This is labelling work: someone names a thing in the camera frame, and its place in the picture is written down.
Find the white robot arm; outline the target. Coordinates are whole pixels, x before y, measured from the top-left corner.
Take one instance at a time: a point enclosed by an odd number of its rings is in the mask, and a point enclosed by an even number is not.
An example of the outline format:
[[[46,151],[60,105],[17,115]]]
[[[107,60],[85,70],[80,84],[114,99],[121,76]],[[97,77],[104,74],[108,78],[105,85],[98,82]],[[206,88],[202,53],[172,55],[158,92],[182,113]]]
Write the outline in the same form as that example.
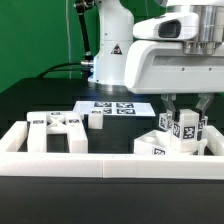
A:
[[[96,7],[100,18],[100,49],[93,56],[84,36],[88,80],[100,86],[126,87],[135,94],[159,94],[168,118],[180,112],[177,94],[198,93],[199,121],[205,120],[213,94],[224,91],[224,0],[154,0],[165,13],[136,23],[120,0],[80,0],[84,13]]]

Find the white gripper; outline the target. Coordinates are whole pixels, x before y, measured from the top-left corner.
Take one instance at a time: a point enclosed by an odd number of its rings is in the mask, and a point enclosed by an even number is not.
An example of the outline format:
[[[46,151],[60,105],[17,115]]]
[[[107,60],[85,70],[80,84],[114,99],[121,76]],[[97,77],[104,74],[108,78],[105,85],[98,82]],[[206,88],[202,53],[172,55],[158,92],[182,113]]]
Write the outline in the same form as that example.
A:
[[[128,52],[124,84],[135,94],[162,94],[166,129],[172,128],[176,108],[173,93],[199,93],[196,112],[206,116],[216,92],[224,92],[224,44],[213,55],[183,53],[180,42],[139,40]]]

